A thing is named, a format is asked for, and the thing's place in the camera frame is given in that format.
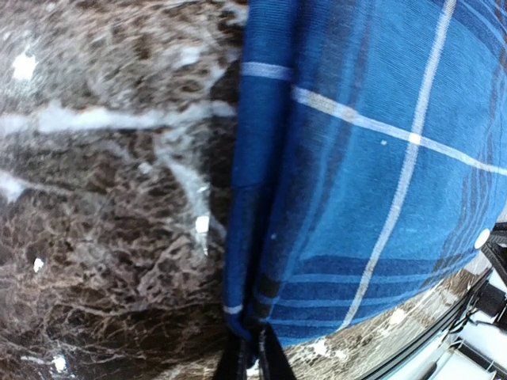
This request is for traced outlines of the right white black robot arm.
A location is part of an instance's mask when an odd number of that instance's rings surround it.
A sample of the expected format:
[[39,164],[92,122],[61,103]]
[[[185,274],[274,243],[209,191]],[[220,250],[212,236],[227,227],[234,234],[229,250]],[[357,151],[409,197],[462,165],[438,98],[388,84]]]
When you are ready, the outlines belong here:
[[455,350],[478,368],[480,379],[506,378],[506,223],[490,232],[481,253],[492,266],[490,278],[472,299]]

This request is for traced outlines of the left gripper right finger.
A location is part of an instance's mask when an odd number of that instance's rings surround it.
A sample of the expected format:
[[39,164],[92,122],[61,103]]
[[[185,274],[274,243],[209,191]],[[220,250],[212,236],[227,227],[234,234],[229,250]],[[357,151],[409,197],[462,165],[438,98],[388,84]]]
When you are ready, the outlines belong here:
[[296,380],[288,358],[270,325],[264,324],[259,328],[257,352],[262,379]]

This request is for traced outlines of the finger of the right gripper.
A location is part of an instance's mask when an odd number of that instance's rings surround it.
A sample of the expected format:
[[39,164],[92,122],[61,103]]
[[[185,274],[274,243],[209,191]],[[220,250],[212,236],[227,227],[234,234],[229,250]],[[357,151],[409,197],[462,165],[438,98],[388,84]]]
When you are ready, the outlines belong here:
[[485,245],[481,248],[482,253],[500,276],[502,281],[507,281],[507,232],[506,222],[498,222],[490,232]]

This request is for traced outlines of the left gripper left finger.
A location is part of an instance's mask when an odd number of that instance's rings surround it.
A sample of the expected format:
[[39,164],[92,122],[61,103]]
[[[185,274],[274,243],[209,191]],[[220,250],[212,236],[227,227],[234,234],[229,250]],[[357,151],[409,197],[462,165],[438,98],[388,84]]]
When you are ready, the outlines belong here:
[[212,379],[246,380],[247,368],[248,344],[241,337],[230,333]]

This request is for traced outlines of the blue plaid long sleeve shirt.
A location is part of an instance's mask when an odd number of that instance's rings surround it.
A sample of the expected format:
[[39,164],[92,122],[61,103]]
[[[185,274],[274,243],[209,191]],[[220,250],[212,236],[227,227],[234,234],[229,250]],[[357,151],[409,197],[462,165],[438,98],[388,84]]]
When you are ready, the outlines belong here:
[[253,357],[472,260],[506,204],[503,1],[252,1],[224,263]]

